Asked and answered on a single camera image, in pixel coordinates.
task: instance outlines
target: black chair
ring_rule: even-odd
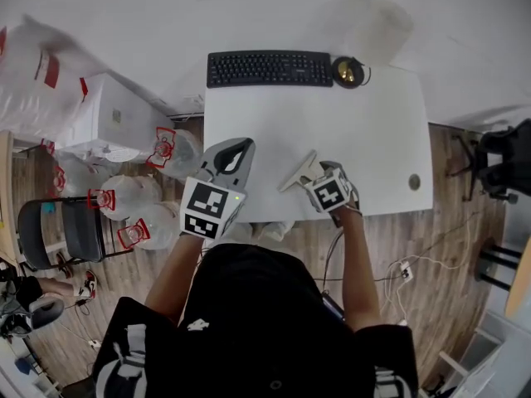
[[[50,263],[41,232],[41,206],[48,202],[60,202],[63,218],[63,229],[68,253],[72,257],[65,264]],[[112,224],[111,237],[114,253],[107,254],[100,210],[89,208],[86,197],[65,197],[29,201],[24,204],[18,214],[18,234],[22,253],[26,257],[27,267],[31,271],[38,269],[60,268],[64,265],[75,265],[84,262],[101,262],[104,258],[127,254],[132,250],[116,252]]]
[[[485,192],[494,199],[516,203],[518,196],[507,189],[531,196],[531,119],[526,119],[516,128],[486,133],[478,142],[471,140],[473,151],[461,136],[454,136],[465,150],[469,165],[448,177],[471,173],[470,190],[463,201],[471,201],[476,180],[481,181]],[[489,167],[488,154],[502,156],[502,163]]]

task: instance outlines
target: keyboard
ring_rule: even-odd
[[[207,87],[332,87],[330,54],[312,51],[225,51],[208,55]]]

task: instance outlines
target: floor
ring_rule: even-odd
[[[183,128],[202,138],[201,120],[188,121]],[[446,178],[447,172],[455,171],[465,163],[461,149],[451,140],[455,132],[435,125],[430,127],[435,184],[433,209],[370,216],[365,221],[375,279],[384,277],[389,264],[406,255],[422,255],[450,267],[460,265],[459,269],[444,269],[428,260],[418,260],[412,269],[413,279],[400,290],[406,319],[414,334],[421,383],[427,383],[435,373],[444,371],[437,362],[439,351],[444,350],[458,358],[465,350],[489,292],[488,285],[476,283],[472,277],[474,261],[487,237],[501,240],[504,226],[503,204],[491,201],[479,192],[472,202],[463,203],[461,197],[468,187],[468,177]],[[51,190],[52,169],[53,160],[40,149],[32,151],[26,160],[13,161],[16,213],[25,201],[45,197]],[[122,172],[152,173],[163,185],[164,199],[178,200],[181,196],[182,185],[145,166],[125,164]],[[60,240],[60,217],[58,214],[46,217],[47,227],[43,231],[46,243]],[[325,256],[335,233],[331,221],[299,222],[285,240],[298,250],[310,273],[316,279],[322,279]],[[324,286],[339,303],[342,252],[340,241],[330,260],[329,280]],[[67,309],[58,323],[29,337],[42,366],[52,378],[64,386],[87,376],[96,357],[87,340],[103,338],[120,297],[130,296],[143,302],[167,254],[167,251],[137,249],[133,254],[114,257],[101,264],[75,267],[79,276],[89,268],[96,273],[99,280],[96,299],[86,307]],[[316,281],[322,287],[322,280]],[[400,308],[393,309],[391,304],[384,305],[383,283],[377,282],[384,307],[382,315],[387,322],[398,323],[404,313]],[[401,285],[400,279],[391,282],[390,296],[395,302],[397,287]]]

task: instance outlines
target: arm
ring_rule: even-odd
[[[188,298],[202,242],[203,239],[195,235],[179,237],[146,298],[146,307],[170,318],[175,324],[179,323]]]
[[[355,332],[382,323],[378,294],[374,285],[371,260],[363,230],[363,217],[341,207],[336,215],[343,225],[345,261],[343,268],[343,305],[345,322]]]

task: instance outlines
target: plastic water jug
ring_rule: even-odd
[[[146,163],[165,176],[186,182],[188,175],[199,168],[201,145],[192,133],[183,129],[157,128],[153,154]]]
[[[111,220],[122,221],[150,203],[160,202],[162,189],[151,177],[116,176],[107,180],[101,189],[90,190],[89,207],[97,207]]]
[[[53,184],[61,197],[85,197],[90,189],[100,189],[110,178],[110,170],[81,161],[71,153],[56,152]]]
[[[179,228],[178,204],[153,203],[135,211],[127,227],[119,229],[118,239],[125,249],[133,246],[146,250],[167,249],[177,241]]]

